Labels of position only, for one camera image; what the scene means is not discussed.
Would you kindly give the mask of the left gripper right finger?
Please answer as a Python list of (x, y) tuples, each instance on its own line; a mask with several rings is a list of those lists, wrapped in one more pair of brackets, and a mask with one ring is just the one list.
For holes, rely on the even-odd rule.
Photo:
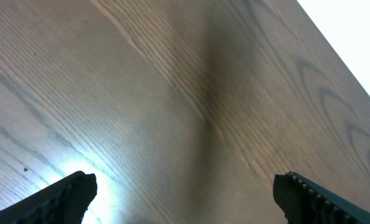
[(275, 175), (273, 198), (288, 223), (370, 224), (370, 212), (296, 172)]

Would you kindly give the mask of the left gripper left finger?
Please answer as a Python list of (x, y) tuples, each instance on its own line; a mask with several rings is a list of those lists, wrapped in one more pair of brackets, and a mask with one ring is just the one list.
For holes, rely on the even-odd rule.
[(81, 223), (96, 195), (96, 175), (76, 171), (1, 210), (0, 224)]

